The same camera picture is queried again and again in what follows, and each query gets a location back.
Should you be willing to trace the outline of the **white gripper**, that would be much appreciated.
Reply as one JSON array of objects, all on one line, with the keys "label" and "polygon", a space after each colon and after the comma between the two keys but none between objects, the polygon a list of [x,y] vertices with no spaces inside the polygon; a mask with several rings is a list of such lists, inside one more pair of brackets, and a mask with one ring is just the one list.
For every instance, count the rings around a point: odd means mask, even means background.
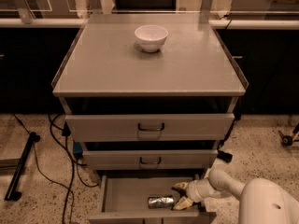
[{"label": "white gripper", "polygon": [[181,197],[174,205],[174,210],[184,210],[193,203],[200,203],[205,198],[220,198],[221,192],[214,189],[207,178],[192,182],[179,182],[173,186],[175,190],[186,190],[186,196]]}]

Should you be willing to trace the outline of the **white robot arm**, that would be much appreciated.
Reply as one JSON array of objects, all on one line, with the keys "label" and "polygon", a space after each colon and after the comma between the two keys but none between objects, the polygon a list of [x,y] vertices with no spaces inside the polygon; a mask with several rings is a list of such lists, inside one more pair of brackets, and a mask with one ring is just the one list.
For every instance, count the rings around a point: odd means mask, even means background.
[{"label": "white robot arm", "polygon": [[233,195],[239,200],[238,224],[299,224],[299,202],[268,179],[242,183],[221,169],[212,169],[207,178],[180,182],[173,188],[184,191],[174,210],[189,208],[206,198]]}]

